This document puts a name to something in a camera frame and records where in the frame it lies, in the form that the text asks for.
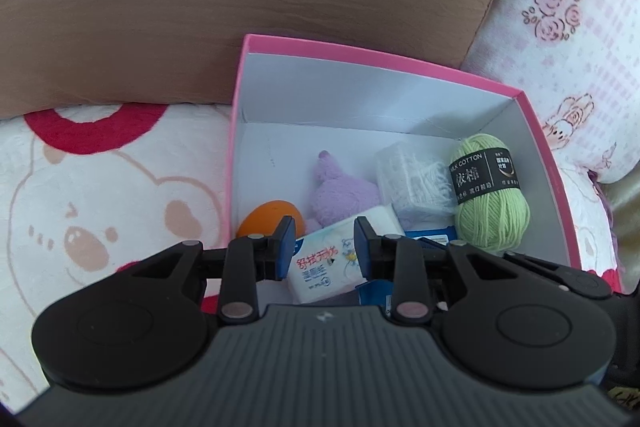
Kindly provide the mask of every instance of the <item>red ring print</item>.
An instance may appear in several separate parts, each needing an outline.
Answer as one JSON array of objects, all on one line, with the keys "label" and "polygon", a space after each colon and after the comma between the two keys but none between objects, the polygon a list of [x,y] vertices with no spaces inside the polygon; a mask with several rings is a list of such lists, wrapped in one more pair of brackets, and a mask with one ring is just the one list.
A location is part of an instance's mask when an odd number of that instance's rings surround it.
[{"label": "red ring print", "polygon": [[74,122],[53,109],[24,115],[24,121],[44,143],[71,154],[95,154],[123,147],[151,130],[167,106],[123,103],[112,115],[95,122]]}]

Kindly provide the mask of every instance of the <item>clear plastic container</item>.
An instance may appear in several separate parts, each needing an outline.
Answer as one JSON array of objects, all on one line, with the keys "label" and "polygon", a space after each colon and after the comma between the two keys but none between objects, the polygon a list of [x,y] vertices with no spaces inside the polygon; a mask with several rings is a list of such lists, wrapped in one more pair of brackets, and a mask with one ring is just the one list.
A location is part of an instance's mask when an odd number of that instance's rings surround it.
[{"label": "clear plastic container", "polygon": [[432,153],[398,142],[375,156],[383,203],[405,227],[450,217],[458,206],[449,168]]}]

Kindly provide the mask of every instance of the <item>ball of yarn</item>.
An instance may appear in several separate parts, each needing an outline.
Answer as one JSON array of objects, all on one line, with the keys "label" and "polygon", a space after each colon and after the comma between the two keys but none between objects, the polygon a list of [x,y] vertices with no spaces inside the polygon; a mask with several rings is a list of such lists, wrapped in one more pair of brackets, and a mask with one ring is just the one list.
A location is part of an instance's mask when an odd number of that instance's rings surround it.
[{"label": "ball of yarn", "polygon": [[[489,134],[464,140],[451,162],[482,149],[508,147]],[[482,194],[459,204],[456,211],[458,237],[489,252],[516,248],[529,226],[529,204],[519,188]]]},{"label": "ball of yarn", "polygon": [[274,200],[254,208],[251,214],[244,218],[236,237],[252,233],[271,235],[284,216],[291,216],[296,220],[296,237],[305,235],[305,220],[295,205],[289,201]]}]

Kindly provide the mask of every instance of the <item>black yarn label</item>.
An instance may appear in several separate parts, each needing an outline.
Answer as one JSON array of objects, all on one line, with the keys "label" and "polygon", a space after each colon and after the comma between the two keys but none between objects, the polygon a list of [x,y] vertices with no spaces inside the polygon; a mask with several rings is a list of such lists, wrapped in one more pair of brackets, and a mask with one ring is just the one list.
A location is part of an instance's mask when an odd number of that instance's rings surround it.
[{"label": "black yarn label", "polygon": [[499,147],[462,156],[449,165],[449,172],[458,204],[496,190],[520,188],[511,154]]}]

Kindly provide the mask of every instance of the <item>blue package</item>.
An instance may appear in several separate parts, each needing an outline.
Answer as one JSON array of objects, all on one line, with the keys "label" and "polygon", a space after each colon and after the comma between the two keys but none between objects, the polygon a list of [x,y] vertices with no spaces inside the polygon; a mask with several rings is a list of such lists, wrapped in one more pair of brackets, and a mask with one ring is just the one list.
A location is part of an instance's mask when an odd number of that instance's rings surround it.
[{"label": "blue package", "polygon": [[[445,247],[449,241],[458,238],[456,229],[453,226],[437,230],[414,230],[405,232],[405,234],[406,237],[413,239],[429,239],[442,245],[442,247]],[[391,293],[393,289],[394,284],[383,279],[369,281],[356,287],[362,306],[380,306],[387,317],[391,315]]]}]

